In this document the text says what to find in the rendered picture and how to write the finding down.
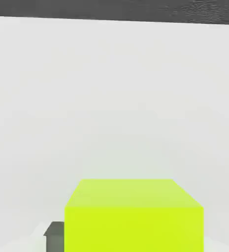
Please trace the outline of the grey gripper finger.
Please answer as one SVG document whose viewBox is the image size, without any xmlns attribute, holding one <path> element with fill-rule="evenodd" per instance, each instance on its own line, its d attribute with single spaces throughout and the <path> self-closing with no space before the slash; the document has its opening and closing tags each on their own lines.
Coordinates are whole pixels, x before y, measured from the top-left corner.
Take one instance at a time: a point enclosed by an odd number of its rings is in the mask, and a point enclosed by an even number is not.
<svg viewBox="0 0 229 252">
<path fill-rule="evenodd" d="M 0 252 L 64 252 L 64 222 L 41 222 L 32 234 L 7 243 Z"/>
</svg>

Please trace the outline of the small yellow-green cube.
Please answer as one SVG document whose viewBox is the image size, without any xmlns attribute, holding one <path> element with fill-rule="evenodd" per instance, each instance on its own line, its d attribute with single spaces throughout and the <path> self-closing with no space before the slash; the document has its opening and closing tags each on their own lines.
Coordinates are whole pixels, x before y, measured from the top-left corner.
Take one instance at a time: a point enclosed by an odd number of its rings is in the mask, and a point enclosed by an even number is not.
<svg viewBox="0 0 229 252">
<path fill-rule="evenodd" d="M 83 179 L 65 252 L 204 252 L 204 209 L 172 179 Z"/>
</svg>

